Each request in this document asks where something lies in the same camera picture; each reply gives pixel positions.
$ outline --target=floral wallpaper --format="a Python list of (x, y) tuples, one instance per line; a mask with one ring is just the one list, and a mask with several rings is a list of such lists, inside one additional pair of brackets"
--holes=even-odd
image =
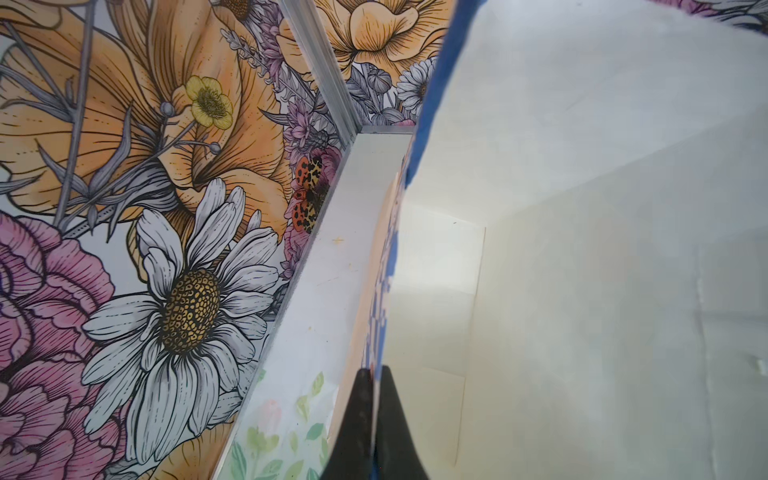
[(768, 34), (766, 0), (651, 0), (692, 15), (712, 18), (735, 27)]
[(0, 35), (0, 478), (208, 479), (333, 119), (270, 0), (8, 0)]
[[(454, 4), (455, 0), (315, 0), (364, 124), (414, 125), (418, 120)], [(277, 42), (291, 67), (309, 71), (292, 36), (281, 33)]]

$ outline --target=white daisy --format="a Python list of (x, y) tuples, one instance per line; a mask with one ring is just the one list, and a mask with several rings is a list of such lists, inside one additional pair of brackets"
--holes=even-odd
[(435, 73), (437, 57), (427, 58), (424, 61), (413, 64), (404, 71), (397, 84), (396, 95), (402, 102), (402, 107), (411, 112), (413, 118), (422, 114), (424, 95), (427, 93), (427, 85)]
[(129, 460), (160, 461), (186, 428), (198, 436), (226, 421), (242, 402), (238, 386), (242, 391), (252, 379), (241, 381), (240, 372), (256, 355), (251, 340), (266, 332), (257, 314), (272, 303), (265, 292), (278, 280), (277, 269), (263, 265), (277, 249), (277, 234), (259, 228), (257, 211), (234, 243), (245, 194), (235, 187), (225, 196), (221, 179), (208, 184), (186, 258), (167, 220), (145, 210), (137, 233), (149, 292), (113, 298), (83, 325), (103, 347), (85, 367), (83, 383), (104, 382), (85, 431), (98, 430), (130, 400)]

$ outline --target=blue tape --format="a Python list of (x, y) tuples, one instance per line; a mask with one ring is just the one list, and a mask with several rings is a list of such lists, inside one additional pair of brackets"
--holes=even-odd
[(464, 48), (469, 26), (472, 24), (478, 8), (484, 3), (485, 0), (458, 0), (456, 2), (451, 25), (448, 33), (443, 37), (435, 73), (429, 82), (427, 95), (422, 106), (422, 114), (419, 117), (419, 124), (416, 126), (416, 135), (411, 146), (411, 158), (408, 170), (406, 170), (406, 187), (411, 184), (416, 171), (419, 169), (422, 155), (429, 140), (429, 132), (432, 130), (432, 122), (435, 120), (435, 113), (440, 107), (445, 87), (448, 85), (453, 68), (456, 66), (458, 54)]

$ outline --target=pink flower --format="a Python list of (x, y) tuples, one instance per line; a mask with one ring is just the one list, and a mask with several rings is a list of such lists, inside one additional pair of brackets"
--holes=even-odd
[(699, 3), (695, 0), (651, 0), (652, 2), (660, 3), (662, 5), (670, 5), (675, 8), (679, 8), (683, 12), (690, 13), (692, 15), (708, 16), (716, 13), (706, 3)]
[(280, 426), (282, 416), (283, 410), (280, 405), (274, 400), (267, 400), (261, 404), (256, 412), (256, 427), (264, 435), (271, 435)]
[(83, 386), (94, 344), (81, 329), (112, 297), (101, 261), (40, 220), (0, 212), (0, 473), (92, 480), (122, 456), (111, 419), (86, 435), (98, 387)]
[(22, 356), (84, 358), (93, 342), (81, 327), (112, 293), (101, 261), (76, 240), (0, 212), (0, 369)]

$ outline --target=yellow flower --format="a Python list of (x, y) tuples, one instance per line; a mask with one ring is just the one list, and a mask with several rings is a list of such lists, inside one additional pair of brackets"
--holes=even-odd
[(192, 115), (201, 125), (216, 125), (221, 130), (232, 126), (232, 102), (221, 93), (216, 78), (192, 75), (184, 87), (192, 100)]
[[(356, 61), (374, 64), (397, 84), (411, 65), (437, 55), (454, 0), (315, 0), (315, 5), (345, 80)], [(286, 20), (277, 43), (288, 65), (302, 74), (310, 70)]]

